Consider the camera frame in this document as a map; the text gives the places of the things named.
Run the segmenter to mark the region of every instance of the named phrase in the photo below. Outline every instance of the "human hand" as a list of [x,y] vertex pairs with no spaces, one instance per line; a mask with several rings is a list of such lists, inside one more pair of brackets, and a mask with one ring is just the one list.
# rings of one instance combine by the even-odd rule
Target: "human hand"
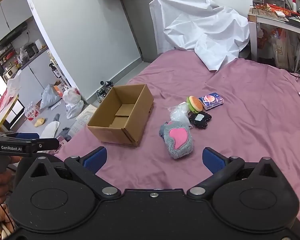
[[[21,157],[11,156],[11,163],[17,163],[21,160]],[[10,170],[6,170],[0,174],[0,204],[6,200],[6,194],[9,191],[9,182],[12,179],[12,173]]]

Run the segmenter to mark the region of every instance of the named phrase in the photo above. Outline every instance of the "pink heart patch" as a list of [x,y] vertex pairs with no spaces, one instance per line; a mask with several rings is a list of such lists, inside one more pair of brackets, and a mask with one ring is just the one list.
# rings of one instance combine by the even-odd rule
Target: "pink heart patch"
[[184,145],[189,138],[188,132],[185,128],[172,128],[169,135],[174,139],[174,148],[177,150]]

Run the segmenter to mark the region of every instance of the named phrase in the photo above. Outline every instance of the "pink bedsheet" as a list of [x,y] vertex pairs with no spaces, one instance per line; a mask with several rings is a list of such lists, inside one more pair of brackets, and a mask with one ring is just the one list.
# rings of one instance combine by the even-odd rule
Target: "pink bedsheet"
[[[83,156],[105,146],[108,160],[97,175],[120,190],[126,188],[183,188],[211,175],[202,164],[202,150],[211,147],[247,162],[263,156],[274,159],[300,199],[300,78],[285,70],[236,59],[219,72],[210,72],[191,51],[168,51],[130,81],[146,83],[154,109],[137,148],[99,142],[82,129],[57,155]],[[159,136],[169,120],[170,106],[187,96],[218,92],[225,103],[209,111],[206,130],[192,129],[194,151],[174,160]]]

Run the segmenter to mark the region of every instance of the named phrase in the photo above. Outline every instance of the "kitchen countertop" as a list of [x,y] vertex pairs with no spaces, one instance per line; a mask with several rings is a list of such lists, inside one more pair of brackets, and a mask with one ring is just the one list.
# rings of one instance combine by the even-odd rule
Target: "kitchen countertop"
[[45,49],[40,50],[37,54],[35,54],[33,57],[31,57],[27,63],[25,63],[23,66],[21,66],[20,69],[23,70],[26,66],[28,66],[32,61],[34,61],[37,57],[39,57],[42,53],[44,53],[44,52],[47,51],[48,49],[49,49],[49,48],[46,47]]

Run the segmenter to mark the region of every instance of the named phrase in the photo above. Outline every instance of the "cardboard box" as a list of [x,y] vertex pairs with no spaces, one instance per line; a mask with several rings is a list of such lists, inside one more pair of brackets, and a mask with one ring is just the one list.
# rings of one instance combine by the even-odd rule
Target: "cardboard box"
[[88,123],[103,142],[138,146],[154,98],[145,84],[114,86]]
[[60,97],[63,96],[63,93],[66,91],[66,88],[64,87],[63,84],[61,84],[60,81],[55,82],[55,84],[53,85],[54,89],[57,91],[58,95]]

